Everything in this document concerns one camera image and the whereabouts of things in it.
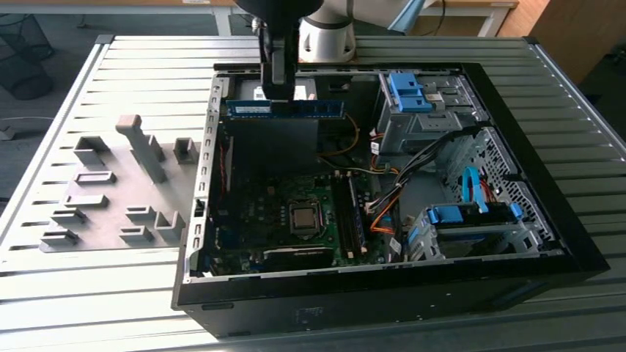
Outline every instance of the label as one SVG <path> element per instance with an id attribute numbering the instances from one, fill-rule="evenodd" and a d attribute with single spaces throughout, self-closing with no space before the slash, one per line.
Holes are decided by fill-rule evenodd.
<path id="1" fill-rule="evenodd" d="M 238 114 L 268 114 L 268 106 L 235 106 L 235 112 Z"/>
<path id="2" fill-rule="evenodd" d="M 315 99 L 315 94 L 311 94 L 310 98 L 311 98 L 310 100 Z M 255 100 L 267 100 L 266 93 L 263 93 L 262 87 L 255 88 Z M 295 86 L 294 100 L 307 100 L 306 86 Z"/>
<path id="3" fill-rule="evenodd" d="M 295 310 L 296 324 L 315 324 L 321 322 L 325 313 L 323 307 L 301 308 Z"/>
<path id="4" fill-rule="evenodd" d="M 377 142 L 370 143 L 371 154 L 379 154 L 381 145 Z"/>
<path id="5" fill-rule="evenodd" d="M 401 245 L 401 242 L 398 242 L 395 238 L 391 238 L 390 247 L 391 247 L 391 249 L 394 250 L 394 252 L 397 252 L 398 254 L 401 254 L 402 245 Z"/>
<path id="6" fill-rule="evenodd" d="M 427 94 L 427 100 L 429 101 L 443 101 L 443 97 L 441 96 L 439 93 Z"/>

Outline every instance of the blue plastic clip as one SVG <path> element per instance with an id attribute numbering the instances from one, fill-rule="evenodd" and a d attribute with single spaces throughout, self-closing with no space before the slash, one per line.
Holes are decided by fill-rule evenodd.
<path id="1" fill-rule="evenodd" d="M 525 217 L 525 212 L 518 203 L 511 203 L 511 211 L 513 211 L 513 215 L 515 216 L 515 218 L 518 220 L 522 220 L 522 218 Z"/>
<path id="2" fill-rule="evenodd" d="M 463 222 L 463 215 L 461 214 L 461 209 L 455 205 L 435 207 L 434 212 L 437 213 L 442 224 L 454 224 L 458 222 Z"/>
<path id="3" fill-rule="evenodd" d="M 470 187 L 473 190 L 473 199 L 470 198 Z M 478 169 L 473 166 L 466 167 L 466 170 L 463 171 L 462 197 L 465 202 L 475 202 L 478 204 L 478 211 L 481 213 L 489 213 L 487 203 L 485 202 L 485 197 L 482 195 L 481 174 L 478 173 Z"/>
<path id="4" fill-rule="evenodd" d="M 409 236 L 409 243 L 413 243 L 413 240 L 415 240 L 415 237 L 418 237 L 418 234 L 419 234 L 419 229 L 418 228 L 413 229 L 411 235 Z"/>
<path id="5" fill-rule="evenodd" d="M 437 224 L 439 222 L 439 216 L 438 214 L 435 213 L 435 211 L 433 209 L 430 209 L 427 211 L 427 214 L 429 214 L 429 219 L 430 219 L 430 223 L 431 224 Z"/>
<path id="6" fill-rule="evenodd" d="M 401 112 L 430 112 L 430 104 L 422 94 L 422 84 L 419 84 L 415 74 L 391 73 L 390 88 L 398 99 L 398 110 Z"/>

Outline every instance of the ram slot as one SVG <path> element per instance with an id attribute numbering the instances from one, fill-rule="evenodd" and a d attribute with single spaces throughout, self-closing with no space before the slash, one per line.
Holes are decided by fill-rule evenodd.
<path id="1" fill-rule="evenodd" d="M 366 253 L 367 249 L 365 247 L 365 231 L 363 231 L 363 219 L 361 215 L 361 208 L 359 202 L 357 200 L 357 187 L 354 185 L 354 179 L 351 177 L 349 179 L 350 184 L 350 198 L 353 200 L 353 212 L 354 212 L 354 229 L 357 231 L 357 238 L 359 243 L 359 252 Z"/>
<path id="2" fill-rule="evenodd" d="M 335 218 L 339 231 L 339 244 L 343 257 L 353 259 L 361 254 L 359 237 L 354 222 L 354 206 L 350 194 L 350 183 L 346 176 L 331 181 L 333 200 L 335 203 Z"/>

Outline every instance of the wire bundle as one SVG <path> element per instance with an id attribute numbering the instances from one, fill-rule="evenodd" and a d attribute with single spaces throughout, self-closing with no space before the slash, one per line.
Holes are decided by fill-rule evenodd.
<path id="1" fill-rule="evenodd" d="M 367 169 L 362 169 L 361 167 L 347 167 L 347 166 L 339 166 L 338 164 L 335 164 L 327 157 L 329 156 L 338 156 L 338 155 L 342 155 L 347 152 L 350 152 L 354 147 L 357 146 L 357 144 L 359 143 L 359 126 L 357 125 L 357 121 L 354 120 L 354 118 L 350 116 L 350 114 L 346 113 L 346 117 L 347 119 L 350 120 L 350 123 L 353 123 L 353 127 L 354 127 L 354 139 L 353 139 L 353 143 L 350 144 L 350 146 L 346 148 L 346 149 L 342 149 L 342 150 L 337 150 L 334 152 L 325 152 L 325 153 L 321 153 L 317 155 L 317 157 L 330 166 L 333 167 L 334 169 L 346 169 L 346 170 L 354 170 L 354 171 L 361 171 L 361 172 L 365 172 L 365 173 L 369 173 L 371 175 L 383 175 L 387 173 L 387 171 L 385 169 L 377 169 L 374 167 L 375 165 L 375 159 L 371 160 L 371 166 L 370 166 L 370 170 Z M 390 170 L 393 173 L 398 173 L 398 170 L 391 168 Z"/>
<path id="2" fill-rule="evenodd" d="M 481 186 L 485 191 L 485 198 L 487 199 L 487 202 L 495 202 L 497 196 L 493 193 L 491 187 L 489 187 L 487 181 L 481 180 Z"/>
<path id="3" fill-rule="evenodd" d="M 461 136 L 469 136 L 479 132 L 481 127 L 474 126 L 465 128 L 461 131 L 453 131 L 445 134 L 439 139 L 430 143 L 411 158 L 405 167 L 402 168 L 398 176 L 394 180 L 394 187 L 381 196 L 374 202 L 369 204 L 369 211 L 381 208 L 383 204 L 386 207 L 379 212 L 375 217 L 374 222 L 371 223 L 370 230 L 375 232 L 395 233 L 393 229 L 379 227 L 378 223 L 383 218 L 385 214 L 394 209 L 395 204 L 401 198 L 402 190 L 411 180 L 411 176 L 423 166 L 426 166 L 438 156 L 439 149 L 446 145 L 447 142 L 459 138 Z"/>

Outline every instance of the orange wire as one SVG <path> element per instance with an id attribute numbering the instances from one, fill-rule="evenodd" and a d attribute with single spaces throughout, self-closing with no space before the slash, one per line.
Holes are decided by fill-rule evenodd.
<path id="1" fill-rule="evenodd" d="M 375 168 L 375 166 L 374 166 L 375 158 L 377 158 L 377 155 L 374 154 L 374 155 L 371 156 L 370 170 L 371 170 L 371 171 L 377 171 L 377 172 L 385 171 L 385 169 L 377 169 L 377 168 Z M 391 172 L 393 172 L 395 175 L 398 175 L 398 174 L 401 173 L 395 167 L 391 167 L 390 170 L 391 170 Z"/>
<path id="2" fill-rule="evenodd" d="M 489 187 L 489 184 L 486 181 L 481 181 L 482 188 L 485 190 L 485 193 L 487 194 L 487 199 L 490 202 L 494 202 L 497 200 L 497 196 L 494 195 L 491 188 Z"/>
<path id="3" fill-rule="evenodd" d="M 391 205 L 394 205 L 394 203 L 398 201 L 398 198 L 401 197 L 401 194 L 398 194 L 395 196 L 395 198 L 393 198 L 390 200 L 390 204 L 387 204 L 387 206 L 385 207 L 383 211 L 381 212 L 381 214 L 377 216 L 374 222 L 371 223 L 371 226 L 370 226 L 370 230 L 371 231 L 375 231 L 375 229 L 381 229 L 381 227 L 377 227 L 377 224 L 379 223 L 381 219 L 383 218 L 386 212 L 390 210 L 391 208 Z"/>
<path id="4" fill-rule="evenodd" d="M 371 231 L 389 233 L 390 235 L 395 235 L 394 231 L 391 229 L 387 229 L 386 227 L 375 227 L 374 229 L 371 229 Z"/>

